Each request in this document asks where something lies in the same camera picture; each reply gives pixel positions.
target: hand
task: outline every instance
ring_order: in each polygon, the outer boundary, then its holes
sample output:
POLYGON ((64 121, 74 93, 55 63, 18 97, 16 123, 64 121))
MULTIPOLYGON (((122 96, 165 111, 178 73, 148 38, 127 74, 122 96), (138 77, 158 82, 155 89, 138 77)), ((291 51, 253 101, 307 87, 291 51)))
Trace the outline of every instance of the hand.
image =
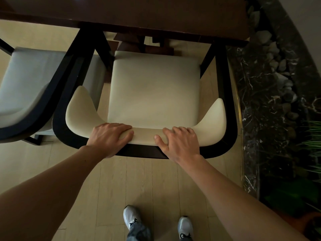
POLYGON ((176 163, 193 158, 200 154, 197 136, 193 129, 184 127, 173 127, 173 130, 163 128, 163 133, 168 138, 166 145, 159 135, 155 135, 156 145, 162 152, 176 163))
POLYGON ((124 131, 131 128, 132 126, 123 123, 103 123, 94 127, 87 146, 91 146, 95 151, 97 150, 103 158, 110 158, 133 139, 133 130, 125 138, 119 139, 124 131))

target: wooden floor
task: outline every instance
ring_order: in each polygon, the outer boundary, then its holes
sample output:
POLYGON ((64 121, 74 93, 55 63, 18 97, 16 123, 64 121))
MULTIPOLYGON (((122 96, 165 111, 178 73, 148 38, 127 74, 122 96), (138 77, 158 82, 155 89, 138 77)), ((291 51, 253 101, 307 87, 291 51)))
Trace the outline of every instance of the wooden floor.
MULTIPOLYGON (((66 51, 77 29, 0 20, 0 38, 13 47, 66 51)), ((107 33, 107 39, 115 34, 107 33)), ((151 38, 145 43, 152 45, 151 38)), ((197 57, 201 62, 208 44, 171 40, 175 55, 197 57)), ((10 56, 0 51, 0 81, 10 56)), ((98 112, 108 113, 110 85, 105 84, 98 112)), ((199 120, 218 98, 215 61, 201 79, 199 120)), ((212 166, 241 185, 243 142, 239 136, 226 154, 208 159, 212 166)), ((22 141, 0 144, 0 192, 35 176, 64 160, 76 149, 56 137, 45 137, 41 146, 22 141)), ((191 218, 195 241, 231 240, 205 196, 191 178, 170 160, 115 156, 104 159, 89 174, 78 198, 60 226, 55 241, 126 240, 123 221, 126 205, 137 206, 142 219, 154 233, 155 240, 179 240, 177 221, 191 218)))

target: shoelace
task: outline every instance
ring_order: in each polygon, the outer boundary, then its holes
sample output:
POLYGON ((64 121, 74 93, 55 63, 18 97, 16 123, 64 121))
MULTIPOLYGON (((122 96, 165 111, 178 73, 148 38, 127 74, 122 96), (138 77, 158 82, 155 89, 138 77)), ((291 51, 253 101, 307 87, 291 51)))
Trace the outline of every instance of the shoelace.
POLYGON ((184 237, 191 237, 191 234, 189 233, 187 236, 184 233, 181 233, 179 235, 180 238, 184 238, 184 237))
POLYGON ((137 219, 134 219, 134 222, 130 223, 129 226, 131 227, 135 222, 137 222, 137 219))

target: sneaker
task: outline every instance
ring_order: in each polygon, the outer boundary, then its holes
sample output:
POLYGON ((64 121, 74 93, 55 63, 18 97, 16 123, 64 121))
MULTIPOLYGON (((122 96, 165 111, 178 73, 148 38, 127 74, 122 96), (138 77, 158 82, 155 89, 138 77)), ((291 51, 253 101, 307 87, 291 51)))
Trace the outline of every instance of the sneaker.
POLYGON ((178 225, 179 238, 193 236, 193 225, 191 220, 187 216, 183 216, 179 219, 178 225))
POLYGON ((130 230, 130 227, 135 222, 141 221, 138 210, 132 205, 128 205, 125 207, 123 216, 124 216, 124 221, 125 221, 125 224, 126 224, 128 230, 130 230))

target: dining table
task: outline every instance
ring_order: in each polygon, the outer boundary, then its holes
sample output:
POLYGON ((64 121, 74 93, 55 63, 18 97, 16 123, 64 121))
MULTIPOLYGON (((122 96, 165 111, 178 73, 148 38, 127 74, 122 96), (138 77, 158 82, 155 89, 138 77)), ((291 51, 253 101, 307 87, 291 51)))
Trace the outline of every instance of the dining table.
POLYGON ((0 19, 244 47, 244 0, 0 0, 0 19))

